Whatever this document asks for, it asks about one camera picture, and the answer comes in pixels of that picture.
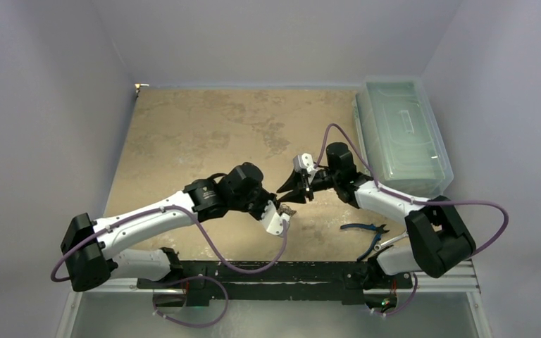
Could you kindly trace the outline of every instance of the floor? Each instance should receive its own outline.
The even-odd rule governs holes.
[[[292,170],[292,159],[304,152],[318,156],[328,123],[338,123],[356,139],[352,100],[344,90],[186,90],[144,89],[132,118],[106,216],[125,213],[159,201],[193,180],[228,172],[245,161],[264,174],[264,187],[275,191]],[[329,143],[342,141],[334,130]],[[316,200],[291,204],[287,250],[282,261],[352,261],[374,236],[363,230],[340,231],[345,223],[387,223],[381,215],[342,203],[334,192]],[[223,255],[231,260],[270,260],[281,238],[268,234],[251,216],[229,212],[204,227]],[[180,252],[181,259],[216,260],[196,227],[160,234],[135,249],[162,246]]]

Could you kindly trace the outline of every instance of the white wall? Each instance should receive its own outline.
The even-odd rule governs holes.
[[[455,172],[508,231],[475,258],[496,337],[541,337],[541,1],[465,0],[423,74]],[[480,243],[501,217],[462,208]]]
[[[461,0],[94,0],[135,82],[359,85],[420,75]]]
[[[132,87],[89,0],[0,1],[0,337],[54,336],[50,268],[104,209]]]

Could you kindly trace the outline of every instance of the wall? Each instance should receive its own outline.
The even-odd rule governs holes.
[[[359,85],[420,75],[461,0],[94,0],[135,82]]]
[[[0,337],[54,336],[50,269],[104,209],[132,87],[89,0],[0,1]]]
[[[423,79],[456,175],[508,231],[475,258],[496,337],[541,337],[541,1],[465,0]],[[462,208],[480,243],[500,214]]]

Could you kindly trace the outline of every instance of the robotic arm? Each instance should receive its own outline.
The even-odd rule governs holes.
[[[221,218],[228,211],[241,211],[259,221],[268,233],[283,236],[287,230],[283,223],[289,224],[290,212],[280,207],[275,194],[262,187],[262,179],[263,174],[255,165],[243,163],[227,175],[195,180],[182,191],[136,211],[96,220],[86,213],[74,217],[61,243],[63,254],[89,236],[102,234],[66,259],[72,288],[86,291],[110,278],[163,279],[179,265],[173,250],[128,248],[162,232],[192,225],[194,219],[204,222]]]
[[[357,171],[347,145],[333,143],[326,148],[328,166],[314,165],[310,154],[294,158],[294,170],[278,192],[279,202],[305,204],[313,193],[334,189],[341,201],[374,211],[405,224],[410,246],[387,246],[369,258],[371,273],[380,282],[402,272],[424,271],[439,278],[475,251],[475,242],[453,206],[422,206],[406,202],[376,187],[373,178]],[[395,192],[410,201],[429,201],[402,192]],[[433,201],[446,201],[439,196]]]

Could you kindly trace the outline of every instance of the gray wall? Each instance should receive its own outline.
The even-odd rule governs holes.
[[[461,0],[94,0],[135,82],[359,85],[420,75]]]
[[[465,0],[423,79],[456,175],[447,193],[511,215],[475,258],[491,327],[541,337],[541,1]],[[460,209],[479,242],[501,220]]]
[[[50,268],[104,209],[132,87],[89,0],[0,1],[0,337],[54,335]]]

